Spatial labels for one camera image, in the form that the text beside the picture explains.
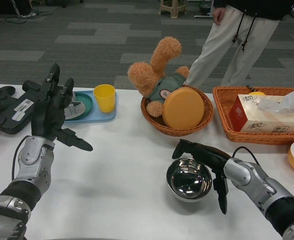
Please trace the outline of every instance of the person's hand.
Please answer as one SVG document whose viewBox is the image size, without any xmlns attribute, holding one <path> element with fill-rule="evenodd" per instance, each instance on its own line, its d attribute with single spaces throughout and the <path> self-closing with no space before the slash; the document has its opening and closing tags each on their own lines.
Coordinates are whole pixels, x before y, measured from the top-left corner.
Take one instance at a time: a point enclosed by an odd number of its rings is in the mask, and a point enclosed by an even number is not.
<svg viewBox="0 0 294 240">
<path fill-rule="evenodd" d="M 225 7 L 216 7 L 213 10 L 213 22 L 217 25 L 220 25 L 222 23 L 222 20 L 225 16 Z"/>
</svg>

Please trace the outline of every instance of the white pants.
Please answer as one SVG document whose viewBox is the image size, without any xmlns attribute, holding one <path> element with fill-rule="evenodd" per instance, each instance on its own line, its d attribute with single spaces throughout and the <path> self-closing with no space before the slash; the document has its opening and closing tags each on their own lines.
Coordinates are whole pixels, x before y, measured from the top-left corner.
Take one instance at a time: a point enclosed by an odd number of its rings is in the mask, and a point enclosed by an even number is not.
<svg viewBox="0 0 294 240">
<path fill-rule="evenodd" d="M 206 43 L 202 47 L 199 58 L 192 64 L 186 84 L 200 88 L 233 45 L 243 13 L 227 6 L 221 25 L 212 25 Z M 235 55 L 228 66 L 221 82 L 222 86 L 239 85 L 244 82 L 252 66 L 262 54 L 269 39 L 278 26 L 278 20 L 256 18 L 251 28 L 244 51 L 242 43 L 249 32 L 253 17 L 245 15 L 239 30 L 238 45 Z"/>
</svg>

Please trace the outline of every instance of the stool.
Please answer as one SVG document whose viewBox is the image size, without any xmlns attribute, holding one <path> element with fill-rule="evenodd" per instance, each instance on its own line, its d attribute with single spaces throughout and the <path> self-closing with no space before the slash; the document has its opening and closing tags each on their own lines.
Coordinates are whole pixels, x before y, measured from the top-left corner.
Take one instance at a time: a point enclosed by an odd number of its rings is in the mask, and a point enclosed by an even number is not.
<svg viewBox="0 0 294 240">
<path fill-rule="evenodd" d="M 162 14 L 162 11 L 170 12 L 170 17 L 172 19 L 176 19 L 180 11 L 183 11 L 186 14 L 185 0 L 183 0 L 183 3 L 181 3 L 179 0 L 160 0 L 160 10 L 158 14 Z"/>
</svg>

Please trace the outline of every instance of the game controller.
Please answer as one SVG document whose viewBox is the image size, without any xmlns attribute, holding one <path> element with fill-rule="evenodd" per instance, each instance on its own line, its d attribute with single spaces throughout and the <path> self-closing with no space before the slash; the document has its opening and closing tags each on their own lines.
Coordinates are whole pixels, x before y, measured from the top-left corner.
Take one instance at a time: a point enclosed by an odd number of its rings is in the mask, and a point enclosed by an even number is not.
<svg viewBox="0 0 294 240">
<path fill-rule="evenodd" d="M 38 83 L 27 80 L 23 83 L 22 89 L 25 93 L 19 98 L 14 98 L 14 87 L 0 88 L 0 131 L 4 133 L 20 132 L 30 122 L 34 103 L 40 99 L 41 86 Z"/>
<path fill-rule="evenodd" d="M 16 92 L 13 86 L 3 86 L 0 88 L 0 112 L 8 108 L 12 101 L 17 100 L 17 98 L 11 97 Z"/>
</svg>

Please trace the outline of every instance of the drawstring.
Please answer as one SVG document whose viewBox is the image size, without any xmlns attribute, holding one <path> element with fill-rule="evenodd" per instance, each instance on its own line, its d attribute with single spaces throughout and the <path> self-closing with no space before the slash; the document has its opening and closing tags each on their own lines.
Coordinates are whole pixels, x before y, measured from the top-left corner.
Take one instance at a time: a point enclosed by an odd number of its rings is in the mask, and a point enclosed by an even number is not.
<svg viewBox="0 0 294 240">
<path fill-rule="evenodd" d="M 247 44 L 247 40 L 248 40 L 249 34 L 251 33 L 251 30 L 252 30 L 252 27 L 253 27 L 253 24 L 254 24 L 254 22 L 255 22 L 255 19 L 256 19 L 257 15 L 258 15 L 258 13 L 256 12 L 256 13 L 255 13 L 255 16 L 253 17 L 253 20 L 252 20 L 252 22 L 251 22 L 251 25 L 250 25 L 249 31 L 248 31 L 248 33 L 247 33 L 246 40 L 245 40 L 245 41 L 243 42 L 243 44 L 242 44 L 242 51 L 243 51 L 243 52 L 245 51 L 245 46 L 246 46 L 246 44 Z"/>
<path fill-rule="evenodd" d="M 243 22 L 243 19 L 244 19 L 244 16 L 245 16 L 245 13 L 246 13 L 246 9 L 245 9 L 245 11 L 243 12 L 243 14 L 242 14 L 242 17 L 241 17 L 241 20 L 240 20 L 240 23 L 239 23 L 239 26 L 238 26 L 238 29 L 237 29 L 237 33 L 236 33 L 236 35 L 233 37 L 233 40 L 232 40 L 232 43 L 234 44 L 236 41 L 237 41 L 237 39 L 238 39 L 238 36 L 239 36 L 239 30 L 241 29 L 241 25 L 242 25 L 242 22 Z"/>
</svg>

